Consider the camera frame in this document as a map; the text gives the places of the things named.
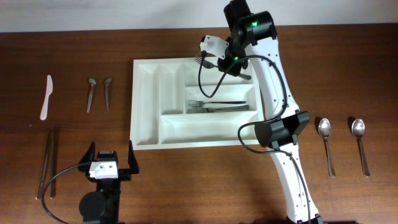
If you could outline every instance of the silver fork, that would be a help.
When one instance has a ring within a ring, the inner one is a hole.
[[[204,102],[197,100],[188,100],[188,106],[191,107],[203,107],[207,103],[219,103],[219,104],[245,104],[246,101],[220,101],[220,102]]]
[[[215,113],[215,112],[232,112],[232,111],[245,111],[249,109],[249,105],[243,106],[230,106],[225,108],[193,108],[195,113]]]
[[[195,61],[197,63],[201,64],[201,57],[195,55]],[[204,66],[204,68],[207,68],[207,69],[218,68],[222,72],[225,72],[225,70],[223,68],[220,68],[219,66],[217,66],[217,65],[215,65],[215,64],[213,64],[213,63],[211,63],[209,61],[206,61],[206,60],[203,61],[203,66]],[[250,75],[245,75],[245,74],[242,74],[242,73],[240,73],[238,75],[238,77],[243,78],[244,80],[250,80],[251,79]]]

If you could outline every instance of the spoon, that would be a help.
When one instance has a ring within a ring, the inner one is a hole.
[[[91,88],[90,88],[90,94],[88,95],[87,113],[90,112],[91,102],[93,101],[94,86],[95,86],[95,84],[97,84],[97,83],[95,82],[95,79],[94,79],[94,78],[89,78],[89,79],[88,79],[88,82],[90,83]]]
[[[331,163],[329,144],[328,144],[328,137],[330,136],[330,133],[331,133],[330,122],[328,119],[323,118],[319,122],[318,133],[325,141],[326,155],[328,156],[329,176],[334,178],[334,177],[336,177],[336,174],[335,174],[335,169],[333,168],[333,164]]]
[[[362,140],[361,140],[363,137],[363,134],[365,133],[365,123],[363,122],[363,120],[356,119],[351,127],[351,132],[353,133],[353,136],[355,136],[359,142],[359,150],[361,152],[363,175],[365,175],[365,177],[370,177],[371,174],[369,172],[368,163],[366,162],[365,152],[363,151]]]
[[[109,111],[109,92],[108,92],[108,85],[111,83],[112,78],[107,78],[104,81],[105,85],[105,101],[106,101],[106,109]]]

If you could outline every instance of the white tray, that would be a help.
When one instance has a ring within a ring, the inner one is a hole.
[[[134,149],[239,145],[238,128],[264,120],[260,89],[250,63],[242,73],[252,75],[252,80],[227,75],[212,99],[199,90],[198,69],[193,58],[134,60],[130,127]],[[201,70],[207,94],[221,76],[217,68]],[[187,105],[188,100],[247,101],[250,109],[198,114]],[[246,144],[259,144],[253,126],[244,128],[241,135]]]

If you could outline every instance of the table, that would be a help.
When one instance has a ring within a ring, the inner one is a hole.
[[[310,193],[324,220],[398,221],[398,25],[277,27],[289,87],[310,124],[299,136]],[[91,141],[116,150],[126,168],[132,60],[193,57],[201,37],[229,30],[164,29],[0,34],[0,221],[55,223],[35,200],[45,130],[59,128],[57,170],[77,164]],[[53,77],[49,115],[39,119],[46,76]],[[89,84],[99,80],[90,113]],[[106,111],[102,81],[113,77]],[[348,118],[364,119],[371,172],[362,175]],[[315,118],[332,125],[336,178]],[[141,168],[123,182],[119,221],[126,223],[279,223],[285,198],[269,156],[241,146],[136,151]],[[57,180],[49,209],[80,223],[78,204],[95,190],[77,170]]]

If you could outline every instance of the black cable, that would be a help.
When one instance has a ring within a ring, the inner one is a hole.
[[[82,163],[82,164],[78,164],[78,165],[74,165],[74,166],[71,166],[69,168],[66,168],[63,171],[61,171],[59,174],[57,174],[53,178],[51,178],[51,180],[45,185],[44,190],[43,190],[43,194],[42,194],[42,205],[43,205],[44,210],[51,216],[51,218],[55,219],[56,221],[58,221],[60,223],[68,224],[67,222],[61,220],[60,218],[56,217],[53,213],[51,213],[50,210],[45,205],[44,195],[45,195],[45,192],[47,191],[47,188],[51,185],[52,182],[55,181],[55,179],[57,177],[61,176],[62,174],[66,173],[66,172],[68,172],[68,171],[70,171],[70,170],[72,170],[74,168],[81,167],[81,166],[86,166],[86,165],[89,165],[89,164],[90,163],[87,162],[87,163]]]
[[[227,72],[229,72],[229,71],[232,69],[232,67],[233,67],[234,65],[236,65],[238,62],[241,62],[241,61],[243,61],[243,60],[247,60],[247,59],[250,59],[250,58],[260,58],[261,60],[266,60],[266,61],[275,69],[275,71],[276,71],[276,73],[277,73],[277,75],[278,75],[278,78],[279,78],[279,80],[280,80],[280,85],[282,86],[282,91],[283,91],[283,95],[284,95],[284,104],[282,105],[281,111],[280,111],[275,117],[273,117],[273,118],[271,118],[271,119],[268,119],[268,120],[265,120],[265,121],[255,121],[255,122],[251,122],[251,123],[247,123],[247,124],[242,125],[242,126],[239,127],[239,129],[238,129],[238,139],[239,139],[239,142],[242,144],[243,147],[245,147],[247,150],[249,150],[249,151],[251,151],[251,152],[253,152],[253,153],[256,153],[256,154],[284,153],[286,156],[289,156],[289,157],[290,157],[290,160],[293,162],[293,165],[294,165],[294,167],[295,167],[295,169],[296,169],[296,171],[297,171],[297,173],[298,173],[298,176],[300,177],[301,183],[302,183],[303,188],[304,188],[305,197],[306,197],[306,199],[307,199],[307,207],[308,207],[308,224],[311,224],[311,209],[310,209],[310,200],[309,200],[309,197],[308,197],[307,187],[305,186],[304,178],[303,178],[303,176],[302,176],[302,174],[301,174],[301,172],[300,172],[300,170],[299,170],[299,166],[297,165],[296,161],[294,160],[293,155],[292,155],[291,153],[288,153],[288,152],[283,151],[283,150],[257,151],[257,150],[251,149],[248,145],[246,145],[246,144],[243,142],[242,137],[241,137],[241,130],[242,130],[243,128],[245,128],[245,127],[247,127],[247,126],[250,126],[250,125],[254,125],[254,124],[261,124],[261,123],[266,123],[266,122],[271,122],[271,121],[277,120],[277,119],[279,119],[279,118],[283,115],[283,113],[285,113],[286,107],[287,107],[287,91],[286,91],[286,86],[285,86],[285,83],[284,83],[284,79],[283,79],[282,74],[280,73],[278,67],[276,66],[276,64],[275,64],[271,59],[269,59],[269,58],[267,58],[267,57],[265,57],[265,56],[262,56],[262,55],[248,55],[248,56],[245,56],[245,57],[241,57],[239,60],[236,60],[235,62],[233,62],[233,63],[225,70],[225,72],[224,72],[223,76],[221,77],[220,81],[218,82],[218,84],[217,84],[217,86],[216,86],[214,92],[213,92],[210,96],[208,96],[208,95],[202,90],[202,88],[201,88],[201,83],[200,83],[201,67],[202,67],[202,65],[203,65],[203,61],[204,61],[206,55],[207,55],[206,52],[202,52],[202,60],[201,60],[200,68],[199,68],[199,74],[198,74],[198,78],[199,78],[198,84],[199,84],[200,91],[201,91],[207,98],[211,98],[211,97],[214,96],[214,94],[216,94],[216,92],[217,92],[218,88],[220,87],[221,82],[223,81],[223,79],[224,79],[225,75],[227,74]]]

